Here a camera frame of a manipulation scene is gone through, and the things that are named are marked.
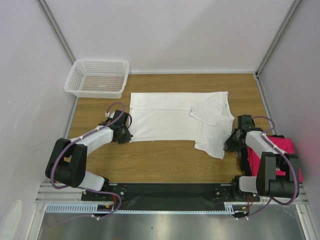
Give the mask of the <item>white t shirt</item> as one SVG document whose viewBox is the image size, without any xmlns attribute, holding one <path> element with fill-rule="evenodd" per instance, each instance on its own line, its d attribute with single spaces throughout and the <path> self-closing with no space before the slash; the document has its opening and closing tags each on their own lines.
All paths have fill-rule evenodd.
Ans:
<svg viewBox="0 0 320 240">
<path fill-rule="evenodd" d="M 193 141 L 195 149 L 223 159 L 235 119 L 228 96 L 227 91 L 133 92 L 132 141 Z"/>
</svg>

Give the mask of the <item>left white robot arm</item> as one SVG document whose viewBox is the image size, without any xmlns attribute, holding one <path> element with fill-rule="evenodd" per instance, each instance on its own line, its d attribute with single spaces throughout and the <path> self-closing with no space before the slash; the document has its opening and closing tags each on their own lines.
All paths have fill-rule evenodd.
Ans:
<svg viewBox="0 0 320 240">
<path fill-rule="evenodd" d="M 64 187 L 92 190 L 97 199 L 107 199 L 109 180 L 87 170 L 87 157 L 106 144 L 130 142 L 133 137 L 129 131 L 131 123 L 129 113 L 116 110 L 90 132 L 72 139 L 58 139 L 45 169 L 45 176 L 52 186 L 61 189 L 56 185 L 58 182 Z"/>
</svg>

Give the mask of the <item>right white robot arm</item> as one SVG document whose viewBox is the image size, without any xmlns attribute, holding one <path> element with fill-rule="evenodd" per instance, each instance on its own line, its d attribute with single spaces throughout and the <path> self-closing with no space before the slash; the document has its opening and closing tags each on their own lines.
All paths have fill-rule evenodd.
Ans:
<svg viewBox="0 0 320 240">
<path fill-rule="evenodd" d="M 224 143 L 224 150 L 241 153 L 250 148 L 259 157 L 256 176 L 235 176 L 230 195 L 242 201 L 248 193 L 268 197 L 281 205 L 290 205 L 299 196 L 300 160 L 296 154 L 287 153 L 256 127 L 254 117 L 240 115 L 237 128 Z"/>
</svg>

